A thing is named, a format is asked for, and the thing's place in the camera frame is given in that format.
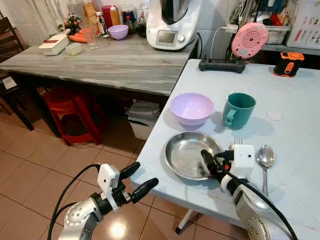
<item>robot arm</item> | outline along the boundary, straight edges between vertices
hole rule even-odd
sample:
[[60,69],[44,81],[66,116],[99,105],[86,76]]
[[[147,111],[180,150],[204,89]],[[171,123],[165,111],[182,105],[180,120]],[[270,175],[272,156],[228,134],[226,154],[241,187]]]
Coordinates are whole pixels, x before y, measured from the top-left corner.
[[103,220],[104,215],[130,202],[137,203],[158,184],[152,178],[140,185],[134,192],[125,192],[123,179],[130,177],[140,167],[134,162],[120,172],[108,164],[100,166],[98,184],[102,192],[93,193],[87,200],[71,206],[64,217],[64,227],[58,240],[90,240],[95,227]]
[[220,152],[215,156],[202,150],[201,155],[211,176],[219,181],[225,193],[232,196],[236,214],[247,229],[250,240],[296,239],[294,232],[292,234],[288,231],[289,228],[279,213],[273,210],[276,207],[271,208],[269,205],[271,201],[266,196],[264,201],[259,196],[263,193],[247,180],[254,167],[255,152],[252,145],[235,144],[231,150]]

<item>red bottle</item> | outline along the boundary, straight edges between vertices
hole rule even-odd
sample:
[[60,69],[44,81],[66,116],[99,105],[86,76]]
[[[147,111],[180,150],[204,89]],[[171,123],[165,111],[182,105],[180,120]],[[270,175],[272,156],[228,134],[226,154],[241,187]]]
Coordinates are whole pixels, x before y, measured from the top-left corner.
[[110,8],[111,7],[115,7],[115,6],[112,6],[112,5],[107,5],[107,6],[103,6],[102,7],[102,12],[103,12],[103,16],[104,16],[104,21],[105,21],[105,24],[106,24],[106,27],[107,28],[110,28],[113,26],[112,24],[112,19],[111,19],[111,15],[110,15]]

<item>metal spoon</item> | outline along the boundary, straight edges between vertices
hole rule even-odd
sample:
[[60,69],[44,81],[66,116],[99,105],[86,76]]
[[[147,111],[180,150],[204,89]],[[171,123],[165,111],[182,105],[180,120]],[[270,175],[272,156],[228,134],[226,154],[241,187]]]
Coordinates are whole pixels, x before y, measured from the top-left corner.
[[275,155],[272,148],[268,145],[263,145],[257,153],[256,160],[263,169],[262,192],[268,196],[267,169],[271,168],[275,164]]

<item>metal plate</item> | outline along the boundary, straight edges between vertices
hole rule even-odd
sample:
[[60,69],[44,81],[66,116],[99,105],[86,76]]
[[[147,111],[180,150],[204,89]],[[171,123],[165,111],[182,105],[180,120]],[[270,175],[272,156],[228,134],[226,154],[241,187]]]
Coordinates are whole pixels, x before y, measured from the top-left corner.
[[200,131],[182,131],[174,135],[165,146],[165,161],[177,175],[190,180],[206,180],[209,171],[201,150],[212,155],[222,151],[220,144]]

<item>teal mug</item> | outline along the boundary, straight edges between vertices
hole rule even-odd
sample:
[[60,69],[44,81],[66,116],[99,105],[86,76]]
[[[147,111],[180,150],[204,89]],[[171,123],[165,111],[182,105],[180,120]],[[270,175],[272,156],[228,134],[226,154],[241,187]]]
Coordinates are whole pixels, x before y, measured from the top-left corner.
[[256,100],[245,93],[235,92],[228,96],[223,110],[223,123],[232,130],[241,129],[248,122]]

